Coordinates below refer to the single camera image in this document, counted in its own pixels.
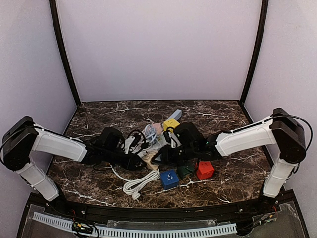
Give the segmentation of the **beige cube socket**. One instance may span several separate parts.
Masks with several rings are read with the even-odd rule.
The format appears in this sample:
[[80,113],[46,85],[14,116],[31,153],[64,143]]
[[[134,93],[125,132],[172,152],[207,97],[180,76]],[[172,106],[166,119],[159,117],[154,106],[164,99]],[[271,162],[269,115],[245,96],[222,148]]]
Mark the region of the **beige cube socket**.
[[150,170],[157,170],[159,168],[159,164],[154,164],[152,162],[152,158],[155,154],[156,152],[147,152],[142,158],[146,163],[146,167]]

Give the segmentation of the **blue cube socket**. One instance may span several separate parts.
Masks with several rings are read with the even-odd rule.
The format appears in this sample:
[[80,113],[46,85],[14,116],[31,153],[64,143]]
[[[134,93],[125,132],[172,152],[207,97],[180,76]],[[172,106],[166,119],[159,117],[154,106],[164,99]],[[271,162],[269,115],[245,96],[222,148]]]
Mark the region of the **blue cube socket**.
[[160,181],[164,190],[178,187],[179,178],[175,170],[168,170],[160,174]]

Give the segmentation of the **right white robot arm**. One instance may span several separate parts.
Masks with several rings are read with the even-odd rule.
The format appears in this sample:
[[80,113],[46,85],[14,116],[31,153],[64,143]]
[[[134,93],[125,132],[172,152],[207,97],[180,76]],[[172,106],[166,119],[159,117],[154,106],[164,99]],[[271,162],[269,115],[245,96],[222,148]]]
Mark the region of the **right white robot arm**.
[[296,173],[313,140],[313,128],[303,118],[283,108],[257,122],[204,137],[191,122],[173,130],[175,146],[161,147],[152,162],[183,165],[188,160],[219,160],[240,151],[262,147],[270,156],[271,171],[265,179],[262,196],[276,198],[285,182]]

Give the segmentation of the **red cube socket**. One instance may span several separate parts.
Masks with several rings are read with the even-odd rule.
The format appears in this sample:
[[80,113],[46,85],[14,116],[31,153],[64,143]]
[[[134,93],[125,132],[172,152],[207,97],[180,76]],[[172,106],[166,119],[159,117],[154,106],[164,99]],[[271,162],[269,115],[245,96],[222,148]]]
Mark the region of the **red cube socket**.
[[214,167],[210,161],[199,161],[196,164],[196,175],[199,180],[206,180],[212,177],[214,173]]

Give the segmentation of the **dark green cube socket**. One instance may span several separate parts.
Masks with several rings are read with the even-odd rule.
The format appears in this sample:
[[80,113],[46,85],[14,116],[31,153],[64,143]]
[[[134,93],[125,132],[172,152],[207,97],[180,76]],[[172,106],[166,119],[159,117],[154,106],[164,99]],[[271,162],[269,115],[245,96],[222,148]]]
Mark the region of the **dark green cube socket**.
[[186,176],[192,174],[195,169],[192,166],[179,166],[176,169],[177,174],[181,180],[184,180]]

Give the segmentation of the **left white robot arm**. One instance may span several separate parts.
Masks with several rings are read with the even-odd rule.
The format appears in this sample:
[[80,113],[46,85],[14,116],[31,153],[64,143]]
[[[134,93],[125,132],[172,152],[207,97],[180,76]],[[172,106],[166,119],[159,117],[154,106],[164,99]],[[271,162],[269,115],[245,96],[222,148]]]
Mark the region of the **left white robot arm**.
[[59,186],[37,165],[40,156],[60,156],[71,161],[94,165],[102,161],[130,171],[145,167],[137,153],[124,147],[127,140],[122,133],[106,127],[95,141],[83,141],[61,135],[36,124],[32,117],[24,116],[2,138],[2,163],[19,174],[46,201],[62,198]]

